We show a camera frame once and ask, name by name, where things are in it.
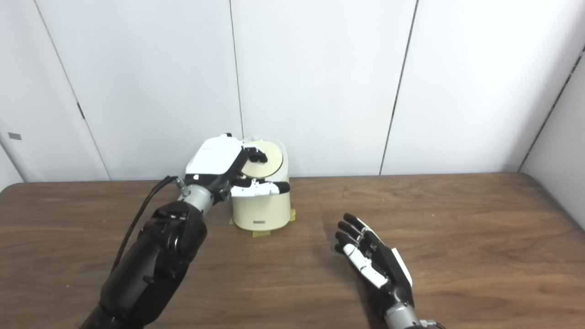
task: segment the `robotic finger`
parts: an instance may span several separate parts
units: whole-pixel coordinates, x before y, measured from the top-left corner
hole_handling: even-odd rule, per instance
[[[237,179],[232,187],[232,197],[272,196],[291,190],[286,181],[265,181],[262,179]]]
[[[337,232],[335,237],[339,241],[336,250],[340,249],[347,256],[350,263],[357,271],[376,288],[381,288],[388,282],[388,278],[377,271],[373,266],[371,259],[366,257],[358,247],[359,244],[348,234]]]

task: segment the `prosthetic hand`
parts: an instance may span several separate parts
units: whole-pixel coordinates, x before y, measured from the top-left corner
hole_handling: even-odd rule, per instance
[[[267,162],[255,144],[221,135],[203,143],[187,165],[184,180],[167,177],[155,186],[124,237],[98,306],[81,329],[141,329],[159,317],[207,236],[204,217],[212,205],[230,197],[234,184],[246,181],[240,171],[248,160]],[[122,258],[123,247],[148,201],[172,181],[181,189],[181,196],[154,212]],[[290,187],[288,183],[256,181],[240,189],[242,196],[256,196],[285,193]]]
[[[412,278],[396,248],[388,248],[370,227],[351,214],[338,223],[335,251],[347,256],[366,284],[370,306],[389,329],[419,329],[433,320],[419,320],[414,313]]]

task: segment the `masking tape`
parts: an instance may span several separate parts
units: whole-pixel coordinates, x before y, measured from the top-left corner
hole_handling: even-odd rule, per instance
[[[253,231],[252,232],[252,238],[264,237],[266,235],[270,235],[270,231]]]

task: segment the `small gray label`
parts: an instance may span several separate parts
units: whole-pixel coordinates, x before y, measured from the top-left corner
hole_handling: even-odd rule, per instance
[[[22,136],[19,133],[13,133],[13,132],[8,133],[8,138],[22,140]]]

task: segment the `white wall panel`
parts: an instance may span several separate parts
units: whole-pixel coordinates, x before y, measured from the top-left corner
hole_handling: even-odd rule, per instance
[[[16,171],[16,168],[14,168],[4,149],[0,146],[0,192],[9,185],[21,182],[22,177]]]
[[[0,44],[0,139],[24,179],[107,180],[33,1],[0,1]]]
[[[292,176],[378,174],[414,5],[232,0],[244,134]]]
[[[532,175],[585,228],[585,63],[571,76],[522,172]]]
[[[39,0],[112,179],[182,174],[241,136],[228,0]]]
[[[582,0],[422,0],[384,174],[518,170],[585,40]]]

